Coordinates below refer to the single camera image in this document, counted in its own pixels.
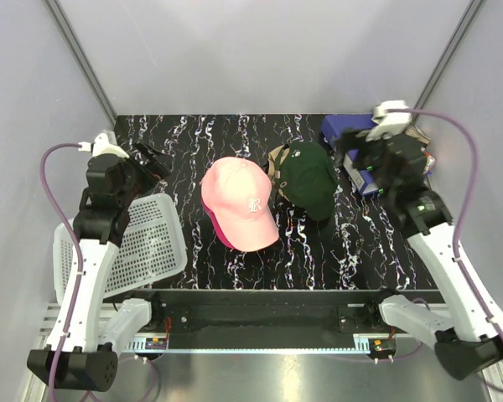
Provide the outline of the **pink cap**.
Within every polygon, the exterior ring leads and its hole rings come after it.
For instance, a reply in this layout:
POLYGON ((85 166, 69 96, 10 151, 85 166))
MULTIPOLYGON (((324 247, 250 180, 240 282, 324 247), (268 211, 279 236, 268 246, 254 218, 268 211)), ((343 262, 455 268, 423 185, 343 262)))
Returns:
POLYGON ((272 185, 254 162, 239 157, 216 160, 201 180, 201 202, 241 252, 265 249, 279 238, 269 209, 272 185))

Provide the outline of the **red mesh cap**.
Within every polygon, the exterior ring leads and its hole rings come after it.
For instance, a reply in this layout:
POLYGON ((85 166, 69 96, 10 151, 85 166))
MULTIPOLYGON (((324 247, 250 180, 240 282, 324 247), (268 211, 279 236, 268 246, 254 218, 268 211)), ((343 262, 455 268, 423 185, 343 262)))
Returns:
POLYGON ((230 249, 233 249, 233 245, 231 244, 231 242, 226 238, 226 236, 224 235, 223 231, 221 230, 220 228, 220 225, 214 215, 214 213, 206 206, 206 204, 204 202, 202 202, 202 207, 203 207, 203 210, 207 213, 207 215, 209 216, 209 219, 210 219, 210 222, 211 224, 213 225, 213 228, 215 230, 215 234, 217 236, 217 238, 220 240, 220 242, 227 248, 230 248, 230 249))

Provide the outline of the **beige baseball cap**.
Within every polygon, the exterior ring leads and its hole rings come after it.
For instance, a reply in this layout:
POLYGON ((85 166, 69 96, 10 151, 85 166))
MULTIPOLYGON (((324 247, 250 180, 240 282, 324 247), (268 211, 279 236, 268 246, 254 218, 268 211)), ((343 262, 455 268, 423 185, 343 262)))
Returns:
POLYGON ((281 145, 268 153, 267 176, 271 179, 272 185, 277 188, 281 178, 281 166, 286 157, 288 145, 281 145))

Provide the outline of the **dark green cap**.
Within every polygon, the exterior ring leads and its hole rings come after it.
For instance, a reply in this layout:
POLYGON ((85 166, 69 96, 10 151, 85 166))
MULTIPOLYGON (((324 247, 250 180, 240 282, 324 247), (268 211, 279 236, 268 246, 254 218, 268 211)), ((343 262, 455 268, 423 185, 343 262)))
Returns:
POLYGON ((291 142, 274 188, 286 200, 305 209, 314 221, 324 221, 334 212, 338 176, 333 161, 317 142, 291 142))

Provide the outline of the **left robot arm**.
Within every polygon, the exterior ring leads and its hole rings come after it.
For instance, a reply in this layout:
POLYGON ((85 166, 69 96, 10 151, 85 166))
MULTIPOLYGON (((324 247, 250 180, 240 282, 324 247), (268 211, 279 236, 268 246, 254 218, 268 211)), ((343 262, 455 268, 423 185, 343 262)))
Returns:
POLYGON ((164 311, 150 301, 125 301, 104 328, 99 327, 101 306, 111 268, 130 222, 128 209, 139 195, 154 189, 169 174, 161 153, 142 143, 134 148, 146 158, 140 163, 111 143, 77 142, 74 147, 90 152, 79 211, 69 221, 49 191, 46 161, 64 147, 48 149, 39 164, 47 198, 59 215, 73 243, 74 255, 60 313, 46 345, 33 349, 28 369, 48 387, 51 400, 57 389, 106 392, 117 374, 123 349, 139 329, 148 332, 163 325, 164 311))

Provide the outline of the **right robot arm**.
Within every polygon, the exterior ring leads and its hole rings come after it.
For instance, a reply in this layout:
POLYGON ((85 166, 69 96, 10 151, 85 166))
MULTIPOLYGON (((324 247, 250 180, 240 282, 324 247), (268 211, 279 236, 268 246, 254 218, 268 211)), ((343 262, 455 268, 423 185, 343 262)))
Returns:
POLYGON ((375 141, 369 130, 342 131, 335 153, 355 170, 369 173, 389 220, 416 252, 449 309, 440 316, 398 291, 380 291, 366 303, 365 325, 374 332, 398 328, 429 346, 443 369, 462 380, 503 360, 503 311, 495 304, 459 243, 459 223, 444 201, 424 182, 427 156, 406 134, 375 141))

